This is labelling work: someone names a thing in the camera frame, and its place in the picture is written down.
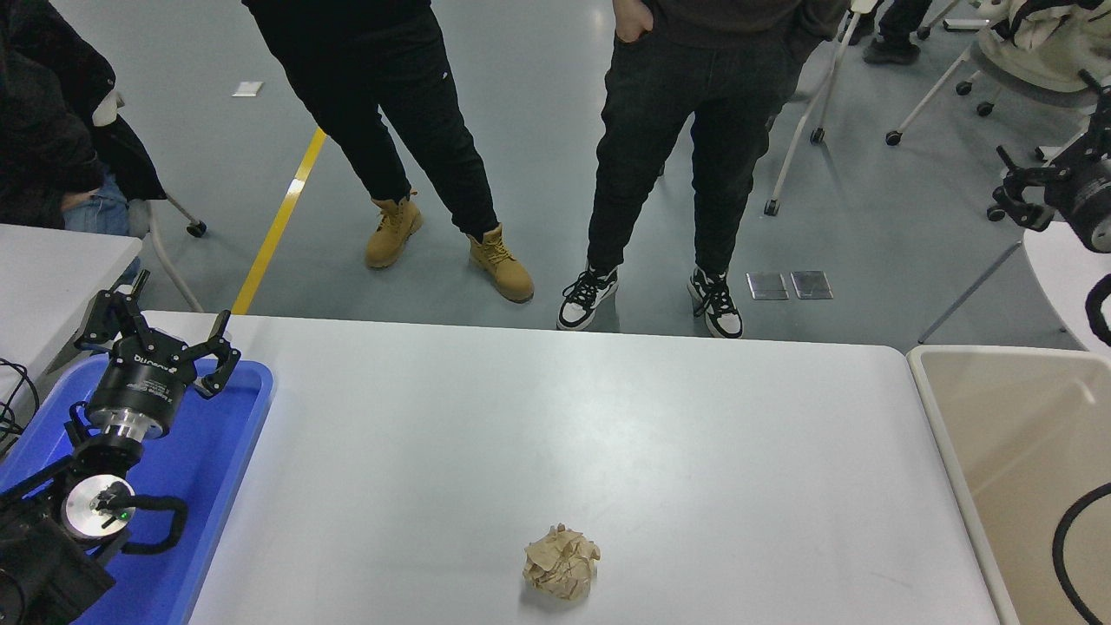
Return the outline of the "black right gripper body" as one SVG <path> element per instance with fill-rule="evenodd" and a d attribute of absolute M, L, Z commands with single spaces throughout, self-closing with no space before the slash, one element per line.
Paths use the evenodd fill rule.
<path fill-rule="evenodd" d="M 1053 206 L 1088 250 L 1110 253 L 1110 161 L 1080 154 L 1061 168 Z"/>

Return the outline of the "person's right hand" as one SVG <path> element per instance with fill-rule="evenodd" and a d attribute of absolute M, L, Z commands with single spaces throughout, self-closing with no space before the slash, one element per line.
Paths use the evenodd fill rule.
<path fill-rule="evenodd" d="M 640 0 L 612 1 L 615 16 L 615 38 L 623 43 L 635 43 L 644 33 L 654 30 L 654 13 Z"/>

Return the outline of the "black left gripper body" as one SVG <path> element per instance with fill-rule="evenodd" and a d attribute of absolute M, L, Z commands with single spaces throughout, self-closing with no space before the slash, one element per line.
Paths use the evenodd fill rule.
<path fill-rule="evenodd" d="M 160 429 L 172 427 L 187 385 L 196 380 L 194 364 L 181 356 L 186 347 L 183 341 L 161 332 L 156 332 L 151 341 L 119 337 L 88 400 L 88 422 L 103 429 L 108 415 L 128 409 L 154 420 Z"/>

